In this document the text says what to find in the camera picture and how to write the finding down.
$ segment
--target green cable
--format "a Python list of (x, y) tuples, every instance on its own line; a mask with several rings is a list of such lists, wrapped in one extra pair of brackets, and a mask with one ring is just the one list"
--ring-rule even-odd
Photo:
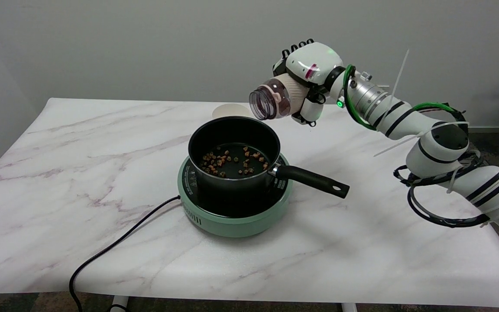
[(456, 112), (454, 108), (451, 108), (446, 104), (437, 103), (437, 102), (426, 102), (426, 103), (417, 104), (413, 107), (413, 110), (417, 111), (423, 108), (440, 108), (446, 112)]

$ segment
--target marble table top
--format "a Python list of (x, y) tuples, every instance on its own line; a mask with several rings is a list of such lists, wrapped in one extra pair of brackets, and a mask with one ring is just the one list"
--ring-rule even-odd
[[(67, 289), (72, 272), (178, 194), (190, 134), (221, 103), (50, 99), (0, 159), (0, 293)], [(327, 106), (315, 128), (267, 122), (291, 164), (351, 185), (339, 199), (295, 183), (287, 215), (244, 239), (202, 232), (178, 201), (78, 276), (81, 292), (162, 298), (499, 306), (499, 237), (428, 223), (392, 171), (392, 144)], [(418, 189), (434, 213), (478, 211)]]

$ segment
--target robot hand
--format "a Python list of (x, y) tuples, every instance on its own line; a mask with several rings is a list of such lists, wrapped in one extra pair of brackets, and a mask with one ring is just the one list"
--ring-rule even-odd
[[(249, 96), (254, 115), (261, 120), (291, 115), (301, 124), (314, 126), (321, 116), (326, 97), (346, 107), (352, 118), (382, 132), (392, 140), (413, 135), (419, 140), (406, 158), (406, 166), (395, 176), (409, 186), (408, 202), (420, 217), (446, 227), (471, 227), (488, 222), (499, 225), (499, 168), (481, 166), (480, 154), (465, 164), (469, 139), (461, 112), (439, 103), (412, 107), (370, 82), (367, 73), (344, 67), (339, 55), (328, 46), (301, 42), (292, 51), (284, 50), (283, 58), (273, 66), (272, 79), (259, 85)], [(421, 114), (425, 109), (442, 109), (452, 114), (459, 126)], [(398, 174), (407, 168), (404, 179)], [(439, 217), (422, 207), (414, 196), (414, 188), (438, 184), (461, 194), (482, 215), (469, 219)]]

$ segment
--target power cord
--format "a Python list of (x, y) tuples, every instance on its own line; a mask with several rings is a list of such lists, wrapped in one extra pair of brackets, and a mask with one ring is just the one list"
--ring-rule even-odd
[[(81, 266), (79, 266), (75, 270), (75, 272), (71, 276), (71, 280), (69, 280), (69, 292), (71, 293), (72, 298), (75, 300), (75, 302), (77, 304), (78, 312), (83, 312), (83, 310), (82, 310), (82, 304), (81, 304), (80, 300), (78, 300), (78, 297), (75, 294), (75, 279), (77, 278), (78, 274), (88, 264), (92, 263), (95, 259), (101, 257), (107, 251), (110, 251), (111, 249), (113, 249), (113, 247), (117, 246), (119, 243), (121, 243), (121, 241), (124, 241), (124, 239), (127, 238), (128, 235), (130, 235), (135, 229), (137, 229), (137, 227), (139, 227), (142, 223), (144, 223), (144, 221), (146, 221), (147, 218), (149, 218), (152, 214), (154, 214), (156, 211), (158, 211), (159, 209), (161, 209), (162, 207), (164, 207), (166, 204), (168, 204), (168, 203), (170, 203), (170, 202), (172, 202), (173, 200), (176, 200), (176, 199), (180, 199), (180, 196), (177, 195), (177, 196), (175, 196), (175, 197), (173, 197), (171, 199), (168, 199), (164, 203), (162, 203), (159, 206), (157, 206), (156, 208), (154, 208), (152, 211), (150, 211), (150, 213), (148, 213), (147, 215), (145, 215), (145, 217), (143, 217), (133, 227), (131, 227), (131, 229), (128, 230), (123, 236), (121, 236), (119, 239), (117, 239), (111, 245), (105, 247), (105, 249), (103, 249), (102, 251), (99, 251), (99, 253), (97, 253), (95, 256), (93, 256), (90, 259), (86, 260), (83, 264), (81, 264)], [(126, 306), (122, 306), (120, 304), (113, 304), (111, 307), (109, 307), (109, 309), (107, 310), (107, 312), (111, 311), (112, 308), (121, 308), (121, 309), (125, 310), (126, 312), (132, 312)]]

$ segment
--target black saucepan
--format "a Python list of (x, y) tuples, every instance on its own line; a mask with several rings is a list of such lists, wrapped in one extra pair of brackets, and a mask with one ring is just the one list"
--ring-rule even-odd
[(259, 196), (275, 178), (295, 180), (341, 198), (348, 194), (346, 184), (296, 166), (277, 164), (280, 152), (279, 137), (271, 127), (239, 116), (217, 118), (202, 125), (188, 144), (190, 161), (198, 168), (198, 187), (222, 198)]

